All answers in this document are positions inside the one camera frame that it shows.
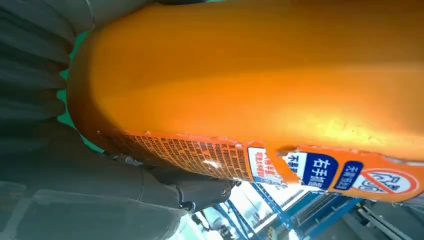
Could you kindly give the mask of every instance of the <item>warning label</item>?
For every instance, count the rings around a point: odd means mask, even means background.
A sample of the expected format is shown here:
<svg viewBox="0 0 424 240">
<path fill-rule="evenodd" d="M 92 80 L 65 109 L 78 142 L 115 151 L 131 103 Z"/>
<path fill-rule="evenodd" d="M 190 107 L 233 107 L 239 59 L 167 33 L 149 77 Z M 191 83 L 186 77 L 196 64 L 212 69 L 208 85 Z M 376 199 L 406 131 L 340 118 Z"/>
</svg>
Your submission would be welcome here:
<svg viewBox="0 0 424 240">
<path fill-rule="evenodd" d="M 144 159 L 146 153 L 184 170 L 220 179 L 253 181 L 247 146 L 221 138 L 151 134 L 106 136 L 121 153 Z"/>
<path fill-rule="evenodd" d="M 327 190 L 339 163 L 331 156 L 311 152 L 290 152 L 283 159 L 302 179 L 302 184 Z"/>
<path fill-rule="evenodd" d="M 249 163 L 253 179 L 257 183 L 285 185 L 263 147 L 248 147 Z"/>
<path fill-rule="evenodd" d="M 418 189 L 418 181 L 411 175 L 384 168 L 366 169 L 361 172 L 353 188 L 376 194 L 407 194 Z"/>
<path fill-rule="evenodd" d="M 343 191 L 349 190 L 358 178 L 363 166 L 362 162 L 359 161 L 347 161 L 344 164 L 334 189 Z"/>
</svg>

